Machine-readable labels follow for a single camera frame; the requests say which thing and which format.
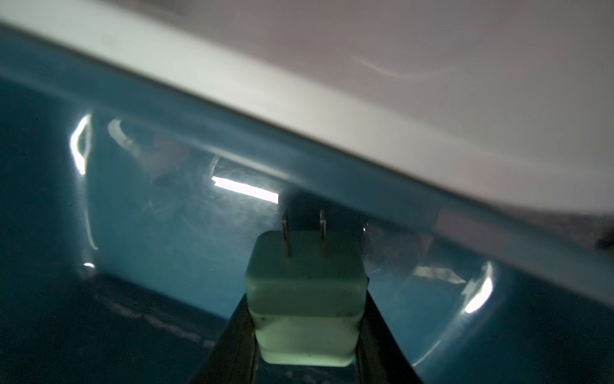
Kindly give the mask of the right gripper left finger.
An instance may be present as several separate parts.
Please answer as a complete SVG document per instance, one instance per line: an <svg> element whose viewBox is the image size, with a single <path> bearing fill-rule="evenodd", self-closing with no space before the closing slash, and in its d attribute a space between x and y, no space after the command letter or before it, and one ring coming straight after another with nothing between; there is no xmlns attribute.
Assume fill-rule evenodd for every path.
<svg viewBox="0 0 614 384"><path fill-rule="evenodd" d="M244 294L207 360L189 384L255 383L259 350Z"/></svg>

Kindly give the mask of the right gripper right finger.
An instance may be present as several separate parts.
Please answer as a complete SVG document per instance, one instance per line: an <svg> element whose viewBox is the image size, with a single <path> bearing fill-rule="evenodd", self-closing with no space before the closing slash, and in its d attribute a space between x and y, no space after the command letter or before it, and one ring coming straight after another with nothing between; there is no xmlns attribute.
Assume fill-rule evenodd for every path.
<svg viewBox="0 0 614 384"><path fill-rule="evenodd" d="M355 356L357 383L423 382L403 355L369 292L366 293L365 311L359 324Z"/></svg>

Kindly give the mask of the green plug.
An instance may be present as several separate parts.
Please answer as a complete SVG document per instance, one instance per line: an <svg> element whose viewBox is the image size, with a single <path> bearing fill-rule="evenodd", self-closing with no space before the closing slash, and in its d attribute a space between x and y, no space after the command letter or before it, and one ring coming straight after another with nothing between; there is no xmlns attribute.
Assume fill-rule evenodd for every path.
<svg viewBox="0 0 614 384"><path fill-rule="evenodd" d="M368 277L359 239L318 227L261 234L245 274L262 359L271 365L347 367L358 345Z"/></svg>

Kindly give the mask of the teal rectangular tray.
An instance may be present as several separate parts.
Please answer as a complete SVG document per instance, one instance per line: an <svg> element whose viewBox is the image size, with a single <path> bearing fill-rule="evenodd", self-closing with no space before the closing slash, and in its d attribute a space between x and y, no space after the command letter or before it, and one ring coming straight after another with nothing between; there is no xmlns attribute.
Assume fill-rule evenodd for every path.
<svg viewBox="0 0 614 384"><path fill-rule="evenodd" d="M425 383L610 383L613 240L551 235L1 29L1 380L187 383L257 237L350 232Z"/></svg>

